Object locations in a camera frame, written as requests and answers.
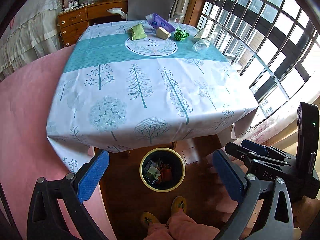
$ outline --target green packet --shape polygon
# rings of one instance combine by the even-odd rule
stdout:
[[[131,40],[139,40],[147,37],[144,33],[143,25],[139,23],[138,25],[133,26],[132,28],[132,37]]]

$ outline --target yellow trash can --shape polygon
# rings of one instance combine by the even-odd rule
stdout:
[[[172,180],[161,182],[159,184],[151,184],[149,180],[143,176],[143,170],[150,160],[156,162],[158,159],[161,159],[163,163],[166,163],[171,167]],[[174,150],[169,148],[156,148],[148,152],[143,157],[139,171],[143,183],[148,188],[156,192],[169,192],[177,188],[182,183],[186,174],[186,167],[181,156]]]

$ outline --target desk drawer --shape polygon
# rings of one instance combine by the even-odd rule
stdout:
[[[122,11],[125,13],[128,11],[128,2],[114,2],[114,3],[106,3],[106,4],[100,4],[96,6],[90,6],[87,8],[88,12],[88,19],[96,19],[100,17],[106,17],[112,15],[111,13],[108,13],[107,10],[112,8],[122,8]]]
[[[64,28],[75,23],[86,21],[88,18],[85,8],[82,8],[69,13],[62,14],[58,16],[58,19],[60,27]]]
[[[81,35],[72,36],[72,37],[68,37],[68,38],[63,38],[64,45],[66,47],[69,47],[69,46],[71,46],[73,44],[76,44],[80,37],[81,37]]]
[[[68,38],[81,35],[88,27],[88,21],[76,23],[65,28],[61,28],[62,37]]]

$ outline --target blue gripper pad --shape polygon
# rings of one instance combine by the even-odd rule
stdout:
[[[230,198],[237,201],[239,204],[242,203],[246,185],[243,184],[233,167],[238,167],[240,170],[241,168],[238,165],[233,164],[222,150],[214,151],[212,163],[223,185],[226,187]]]
[[[89,200],[108,166],[109,153],[103,150],[78,184],[77,197],[81,204],[84,201]]]
[[[250,151],[255,152],[256,154],[261,155],[261,156],[267,156],[268,152],[269,152],[264,145],[254,143],[254,142],[249,141],[247,139],[245,139],[241,142],[241,146],[243,146],[244,148],[247,148]]]

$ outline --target foot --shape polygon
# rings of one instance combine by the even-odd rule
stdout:
[[[149,212],[143,212],[140,221],[145,228],[148,228],[151,224],[160,223],[159,220]]]
[[[174,213],[177,212],[183,212],[186,213],[187,212],[187,200],[184,197],[181,196],[177,196],[171,205],[171,215],[173,215]]]

